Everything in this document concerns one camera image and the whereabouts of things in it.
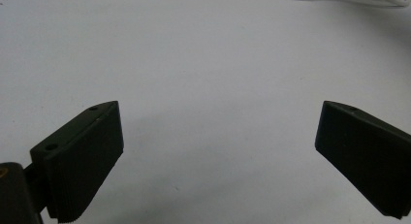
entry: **black bracket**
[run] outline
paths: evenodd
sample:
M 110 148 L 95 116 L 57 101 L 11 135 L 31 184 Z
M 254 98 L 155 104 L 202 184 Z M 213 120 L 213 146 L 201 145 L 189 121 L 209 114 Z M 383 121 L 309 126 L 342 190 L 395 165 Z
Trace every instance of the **black bracket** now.
M 118 102 L 91 107 L 30 150 L 33 163 L 0 164 L 0 223 L 78 219 L 123 152 Z
M 411 136 L 355 107 L 324 102 L 315 146 L 381 213 L 411 209 Z

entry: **white table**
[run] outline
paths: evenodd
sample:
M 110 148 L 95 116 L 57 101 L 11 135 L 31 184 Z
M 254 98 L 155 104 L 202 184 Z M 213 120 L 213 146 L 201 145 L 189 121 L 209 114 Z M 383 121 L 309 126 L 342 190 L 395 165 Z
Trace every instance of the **white table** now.
M 79 112 L 120 103 L 124 154 L 77 224 L 411 220 L 380 214 L 314 148 L 324 100 L 411 133 L 411 8 L 0 2 L 0 162 L 25 167 Z

